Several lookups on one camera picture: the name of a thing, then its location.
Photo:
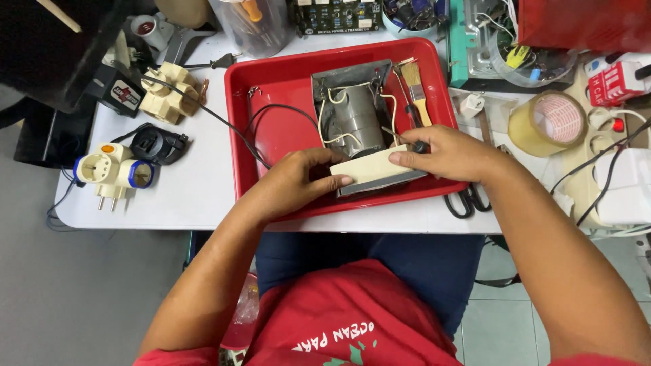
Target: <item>dark blue pants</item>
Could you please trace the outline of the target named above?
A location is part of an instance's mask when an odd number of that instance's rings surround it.
[[[377,259],[403,280],[453,338],[473,289],[483,235],[265,232],[256,252],[260,295],[308,272]]]

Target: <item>packing tape roll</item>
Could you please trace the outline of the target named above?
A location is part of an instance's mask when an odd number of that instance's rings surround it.
[[[508,119],[508,136],[520,150],[544,158],[581,144],[585,111],[571,96],[546,91],[519,106]]]

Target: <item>person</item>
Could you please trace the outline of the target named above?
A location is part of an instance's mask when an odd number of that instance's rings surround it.
[[[392,163],[484,186],[552,365],[651,364],[651,331],[629,288],[528,170],[444,126],[403,136],[432,152],[394,152]],[[263,234],[350,184],[308,179],[311,167],[342,160],[325,148],[291,152],[247,191],[163,300],[134,365],[217,365],[256,250],[260,312],[247,365],[460,365],[451,339],[481,237]]]

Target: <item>red switch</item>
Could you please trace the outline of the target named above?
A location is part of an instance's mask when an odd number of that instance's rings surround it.
[[[624,132],[624,120],[621,118],[615,118],[615,122],[613,123],[613,131],[614,132]]]

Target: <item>red plastic tray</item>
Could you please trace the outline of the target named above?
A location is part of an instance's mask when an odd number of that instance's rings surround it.
[[[425,38],[409,38],[236,63],[226,71],[225,75],[229,122],[243,132],[249,123],[249,110],[255,113],[262,106],[271,103],[299,108],[316,121],[312,103],[311,74],[384,59],[397,63],[410,57],[417,59],[421,69],[427,110],[432,123],[458,128],[436,49]],[[247,91],[251,87],[259,87],[262,95],[256,92],[249,106]],[[398,100],[397,132],[408,130],[409,117],[404,113],[406,101],[402,96],[398,79],[393,73],[387,80],[384,93],[393,94]],[[386,100],[389,111],[392,111],[393,101]],[[271,166],[288,152],[321,147],[314,126],[300,113],[285,108],[269,108],[261,114],[264,116],[257,118],[254,123],[260,124],[256,131],[255,146]],[[258,181],[266,169],[253,158],[244,142],[232,130],[230,145],[235,196],[239,199]],[[336,200],[333,193],[317,199],[289,216],[280,218],[279,221],[446,195],[460,191],[466,186],[466,182],[436,179],[430,175],[352,201]]]

